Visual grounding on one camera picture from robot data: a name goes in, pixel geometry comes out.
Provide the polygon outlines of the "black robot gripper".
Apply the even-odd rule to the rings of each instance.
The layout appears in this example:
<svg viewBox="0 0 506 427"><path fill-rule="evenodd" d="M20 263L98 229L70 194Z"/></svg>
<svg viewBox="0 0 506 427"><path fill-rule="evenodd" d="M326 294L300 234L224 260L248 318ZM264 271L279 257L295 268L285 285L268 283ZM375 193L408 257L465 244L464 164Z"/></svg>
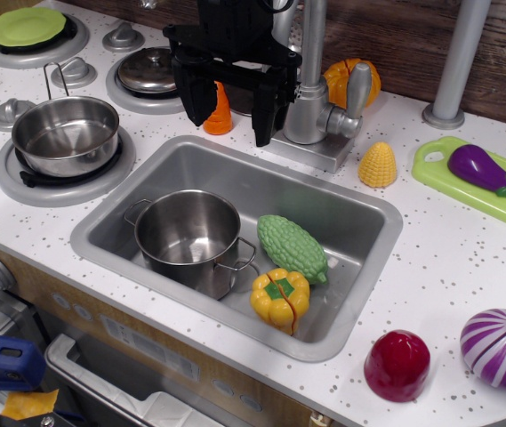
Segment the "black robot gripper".
<svg viewBox="0 0 506 427"><path fill-rule="evenodd" d="M301 56L273 36L274 18L292 8L292 1L198 1L197 24L163 30L177 92L194 125L215 111L221 82L253 94L256 146L270 143L283 126L301 65Z"/></svg>

